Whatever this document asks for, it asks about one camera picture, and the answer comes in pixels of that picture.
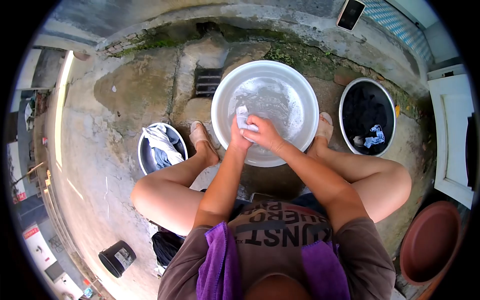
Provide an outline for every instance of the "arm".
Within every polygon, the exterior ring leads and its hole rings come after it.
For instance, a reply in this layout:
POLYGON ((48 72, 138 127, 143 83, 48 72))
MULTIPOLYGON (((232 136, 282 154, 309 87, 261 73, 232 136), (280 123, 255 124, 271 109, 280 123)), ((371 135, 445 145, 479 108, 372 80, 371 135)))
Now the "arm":
POLYGON ((193 228, 228 222, 237 196, 243 162, 252 145, 240 135, 236 116, 233 118, 231 136, 223 162, 200 201, 193 228))
POLYGON ((270 120, 250 115, 247 123, 255 124, 258 132, 240 130, 243 136, 286 161, 325 208, 334 232, 353 219, 368 217, 360 197, 348 182, 282 139, 270 120))

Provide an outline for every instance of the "beige slipper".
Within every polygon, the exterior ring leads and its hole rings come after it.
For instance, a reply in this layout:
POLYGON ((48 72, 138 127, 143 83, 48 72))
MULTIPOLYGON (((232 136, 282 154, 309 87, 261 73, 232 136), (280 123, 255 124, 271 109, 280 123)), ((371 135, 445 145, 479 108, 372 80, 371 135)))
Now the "beige slipper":
POLYGON ((332 117, 327 112, 321 112, 320 116, 323 117, 318 119, 318 127, 315 136, 324 136, 327 138, 327 141, 330 142, 333 134, 333 121, 332 117))
POLYGON ((202 124, 200 121, 193 121, 192 126, 190 127, 190 141, 193 143, 193 146, 195 147, 195 150, 197 150, 197 143, 199 141, 207 141, 208 145, 212 150, 216 153, 218 158, 220 158, 220 155, 218 155, 217 150, 215 147, 213 147, 212 141, 208 137, 207 130, 205 129, 205 126, 202 124))

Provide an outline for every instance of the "bucket label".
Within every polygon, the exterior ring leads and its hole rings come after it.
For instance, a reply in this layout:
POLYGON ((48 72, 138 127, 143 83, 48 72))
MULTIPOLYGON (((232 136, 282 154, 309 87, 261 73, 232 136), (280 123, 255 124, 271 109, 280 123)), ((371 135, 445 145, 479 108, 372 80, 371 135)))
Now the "bucket label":
POLYGON ((133 263, 133 259, 125 248, 120 249, 115 253, 115 257, 118 259, 123 269, 126 270, 129 265, 133 263))

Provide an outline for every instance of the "purple towel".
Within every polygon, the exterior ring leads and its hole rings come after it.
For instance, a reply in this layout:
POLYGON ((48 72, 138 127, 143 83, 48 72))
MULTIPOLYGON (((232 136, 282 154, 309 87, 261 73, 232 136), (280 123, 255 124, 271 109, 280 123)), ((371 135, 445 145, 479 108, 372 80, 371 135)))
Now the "purple towel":
MULTIPOLYGON (((197 299, 242 299, 240 267, 235 240, 225 222, 205 233, 208 252, 198 270, 197 299)), ((314 299, 350 299, 347 276, 332 243, 317 241, 301 249, 303 267, 314 299)))
POLYGON ((205 233, 208 252, 198 270, 197 299, 242 299, 240 267, 235 240, 225 222, 205 233))

